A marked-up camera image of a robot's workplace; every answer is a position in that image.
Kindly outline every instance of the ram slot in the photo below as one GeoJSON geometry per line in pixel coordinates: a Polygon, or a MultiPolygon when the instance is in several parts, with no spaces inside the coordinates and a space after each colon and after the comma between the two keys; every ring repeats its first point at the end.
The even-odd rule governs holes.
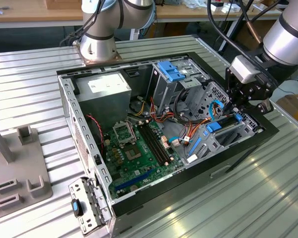
{"type": "Polygon", "coordinates": [[[171,160],[168,154],[166,153],[160,142],[157,140],[150,127],[148,125],[142,125],[138,127],[138,130],[145,140],[147,146],[155,156],[155,159],[158,161],[159,165],[163,166],[165,162],[170,163],[171,160]]]}

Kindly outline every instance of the yellow wire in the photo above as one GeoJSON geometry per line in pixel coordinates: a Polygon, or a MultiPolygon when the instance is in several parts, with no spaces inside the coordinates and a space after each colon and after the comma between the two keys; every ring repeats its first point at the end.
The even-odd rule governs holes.
{"type": "Polygon", "coordinates": [[[134,116],[140,116],[140,115],[144,112],[144,108],[145,108],[145,101],[143,101],[143,105],[142,105],[142,107],[141,107],[140,112],[134,114],[134,116]]]}

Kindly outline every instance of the blue pci slot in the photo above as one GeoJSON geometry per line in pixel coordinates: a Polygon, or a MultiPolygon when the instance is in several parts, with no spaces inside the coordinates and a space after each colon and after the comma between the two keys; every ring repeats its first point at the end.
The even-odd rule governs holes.
{"type": "Polygon", "coordinates": [[[200,144],[201,140],[202,140],[202,139],[201,139],[200,137],[197,139],[197,141],[195,142],[195,144],[193,145],[193,147],[191,148],[191,150],[190,150],[189,153],[188,153],[189,156],[192,155],[193,151],[194,151],[194,150],[197,148],[197,146],[200,144]]]}
{"type": "Polygon", "coordinates": [[[135,177],[135,178],[133,178],[132,180],[129,180],[129,181],[127,181],[127,182],[124,182],[124,183],[122,183],[122,184],[116,186],[116,187],[115,187],[115,190],[118,191],[118,190],[124,189],[124,188],[126,188],[126,187],[129,187],[129,186],[131,186],[131,185],[133,185],[133,184],[135,184],[135,183],[141,181],[141,180],[144,180],[144,179],[147,178],[153,171],[154,171],[154,170],[149,170],[148,172],[146,172],[146,173],[143,174],[143,175],[140,175],[140,176],[138,176],[138,177],[135,177]]]}

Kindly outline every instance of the aluminum extrusion table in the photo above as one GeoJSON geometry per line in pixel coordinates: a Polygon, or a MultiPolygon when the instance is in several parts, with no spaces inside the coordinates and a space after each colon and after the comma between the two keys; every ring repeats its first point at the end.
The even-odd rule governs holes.
{"type": "MultiPolygon", "coordinates": [[[[117,49],[135,60],[195,51],[221,76],[228,65],[191,36],[119,42],[117,49]]],[[[38,129],[54,193],[0,218],[0,238],[82,237],[67,185],[84,172],[56,78],[56,70],[79,66],[72,47],[0,54],[0,131],[38,129]]],[[[278,110],[267,118],[280,132],[238,168],[120,237],[298,237],[298,127],[278,110]]]]}

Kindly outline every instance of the blue plastic clip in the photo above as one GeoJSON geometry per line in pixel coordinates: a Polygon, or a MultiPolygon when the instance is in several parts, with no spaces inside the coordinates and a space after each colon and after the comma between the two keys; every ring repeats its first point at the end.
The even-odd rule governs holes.
{"type": "Polygon", "coordinates": [[[243,117],[240,114],[235,114],[234,117],[236,118],[236,120],[238,120],[238,122],[241,122],[243,120],[243,117]]]}
{"type": "Polygon", "coordinates": [[[221,128],[222,127],[217,122],[213,122],[213,123],[210,123],[207,125],[207,130],[209,131],[209,133],[212,133],[212,132],[219,130],[221,128]]]}
{"type": "Polygon", "coordinates": [[[158,62],[158,67],[171,82],[185,79],[185,75],[181,74],[169,61],[158,62]]]}
{"type": "Polygon", "coordinates": [[[73,203],[73,208],[74,208],[74,211],[77,211],[78,207],[77,207],[77,202],[74,202],[73,203]]]}

